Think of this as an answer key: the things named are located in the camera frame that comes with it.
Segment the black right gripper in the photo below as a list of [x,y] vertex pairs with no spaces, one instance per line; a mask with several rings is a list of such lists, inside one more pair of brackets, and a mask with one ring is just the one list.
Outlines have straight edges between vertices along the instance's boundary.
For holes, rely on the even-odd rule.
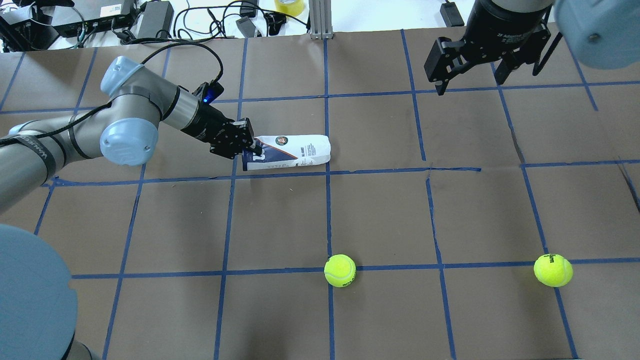
[[462,38],[437,38],[423,64],[438,96],[445,94],[450,80],[468,71],[468,62],[501,59],[494,79],[503,85],[518,69],[517,60],[537,61],[551,36],[544,19],[552,5],[551,0],[476,0]]

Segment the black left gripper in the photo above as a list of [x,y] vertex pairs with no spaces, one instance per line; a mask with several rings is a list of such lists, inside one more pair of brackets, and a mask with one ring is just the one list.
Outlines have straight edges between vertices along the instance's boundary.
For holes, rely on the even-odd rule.
[[212,106],[223,92],[224,87],[217,81],[199,85],[191,93],[196,98],[194,116],[181,132],[209,144],[209,152],[219,157],[232,160],[243,151],[245,157],[262,157],[264,150],[255,141],[250,119],[232,120]]

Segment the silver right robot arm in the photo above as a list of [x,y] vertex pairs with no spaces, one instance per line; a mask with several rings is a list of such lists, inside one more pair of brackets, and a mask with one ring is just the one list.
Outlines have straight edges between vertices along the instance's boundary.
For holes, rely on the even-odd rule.
[[435,40],[423,69],[444,95],[450,80],[498,62],[494,80],[533,65],[537,76],[560,41],[588,68],[621,69],[638,63],[637,0],[476,0],[461,39]]

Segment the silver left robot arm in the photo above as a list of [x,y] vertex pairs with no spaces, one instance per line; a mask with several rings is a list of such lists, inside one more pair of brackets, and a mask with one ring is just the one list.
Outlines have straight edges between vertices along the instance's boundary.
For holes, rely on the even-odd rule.
[[[107,68],[100,89],[109,100],[75,115],[28,121],[1,139],[1,210],[6,211],[71,163],[104,157],[142,166],[153,157],[165,123],[209,145],[219,157],[262,155],[247,118],[213,107],[218,80],[193,92],[123,55]],[[52,246],[19,227],[1,226],[1,358],[64,360],[96,354],[74,345],[78,297]]]

